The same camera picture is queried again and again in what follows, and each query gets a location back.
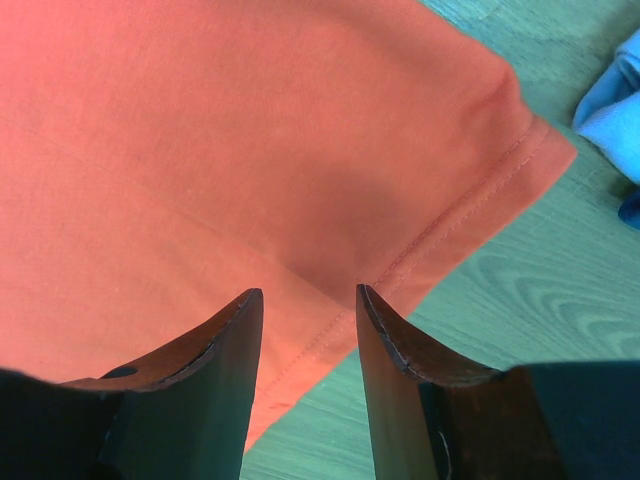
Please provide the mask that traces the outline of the orange t shirt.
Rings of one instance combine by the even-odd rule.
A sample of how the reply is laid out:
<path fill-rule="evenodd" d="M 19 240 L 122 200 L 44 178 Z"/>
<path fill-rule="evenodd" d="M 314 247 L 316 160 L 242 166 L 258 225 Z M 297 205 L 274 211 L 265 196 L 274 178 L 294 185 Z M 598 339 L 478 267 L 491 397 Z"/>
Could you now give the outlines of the orange t shirt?
<path fill-rule="evenodd" d="M 101 375 L 265 297 L 248 442 L 576 152 L 417 1 L 5 1 L 1 364 Z"/>

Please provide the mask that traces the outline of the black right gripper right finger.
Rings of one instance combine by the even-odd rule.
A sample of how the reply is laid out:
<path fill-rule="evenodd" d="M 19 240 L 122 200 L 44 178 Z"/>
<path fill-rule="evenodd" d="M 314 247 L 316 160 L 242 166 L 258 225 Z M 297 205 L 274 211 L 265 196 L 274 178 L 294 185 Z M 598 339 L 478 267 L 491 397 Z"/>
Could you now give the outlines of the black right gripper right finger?
<path fill-rule="evenodd" d="M 356 323 L 379 479 L 635 479 L 639 364 L 475 362 L 372 287 Z"/>

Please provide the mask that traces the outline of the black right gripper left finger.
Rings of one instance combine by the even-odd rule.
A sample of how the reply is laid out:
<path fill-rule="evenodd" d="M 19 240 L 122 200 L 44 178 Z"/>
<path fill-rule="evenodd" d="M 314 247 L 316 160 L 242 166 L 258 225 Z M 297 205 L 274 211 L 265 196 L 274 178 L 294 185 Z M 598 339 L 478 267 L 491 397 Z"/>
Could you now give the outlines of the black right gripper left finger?
<path fill-rule="evenodd" d="M 263 294 L 103 377 L 1 374 L 5 479 L 235 479 L 263 327 Z"/>

